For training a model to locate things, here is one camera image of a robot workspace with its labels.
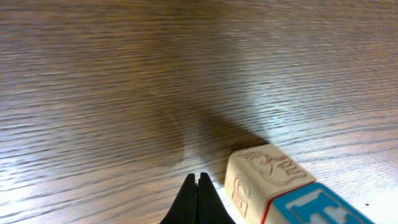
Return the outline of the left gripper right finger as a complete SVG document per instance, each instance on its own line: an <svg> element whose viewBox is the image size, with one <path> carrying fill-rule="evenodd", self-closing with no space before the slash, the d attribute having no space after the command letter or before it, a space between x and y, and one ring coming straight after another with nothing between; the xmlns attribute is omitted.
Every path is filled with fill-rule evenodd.
<svg viewBox="0 0 398 224"><path fill-rule="evenodd" d="M198 181L197 223L235 224L226 211L210 176L202 172Z"/></svg>

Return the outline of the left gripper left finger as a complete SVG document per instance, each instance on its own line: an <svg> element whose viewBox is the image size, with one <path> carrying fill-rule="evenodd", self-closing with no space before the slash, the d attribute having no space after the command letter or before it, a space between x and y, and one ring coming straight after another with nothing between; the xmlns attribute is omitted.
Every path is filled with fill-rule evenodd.
<svg viewBox="0 0 398 224"><path fill-rule="evenodd" d="M197 222L197 185L195 175L188 174L166 216L160 224L194 224Z"/></svg>

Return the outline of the wooden block red letter side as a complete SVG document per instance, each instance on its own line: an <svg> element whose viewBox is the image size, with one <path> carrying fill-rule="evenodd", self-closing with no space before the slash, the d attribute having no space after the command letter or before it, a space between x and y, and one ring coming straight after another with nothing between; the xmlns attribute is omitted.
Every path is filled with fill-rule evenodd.
<svg viewBox="0 0 398 224"><path fill-rule="evenodd" d="M230 155L224 190L246 223L264 223L274 198L316 180L277 147L266 144Z"/></svg>

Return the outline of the wooden block blue H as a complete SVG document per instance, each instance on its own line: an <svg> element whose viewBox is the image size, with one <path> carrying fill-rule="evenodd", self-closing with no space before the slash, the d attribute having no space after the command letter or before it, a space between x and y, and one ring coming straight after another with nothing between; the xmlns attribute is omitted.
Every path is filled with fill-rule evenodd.
<svg viewBox="0 0 398 224"><path fill-rule="evenodd" d="M374 224L320 182L308 184L273 199L264 223Z"/></svg>

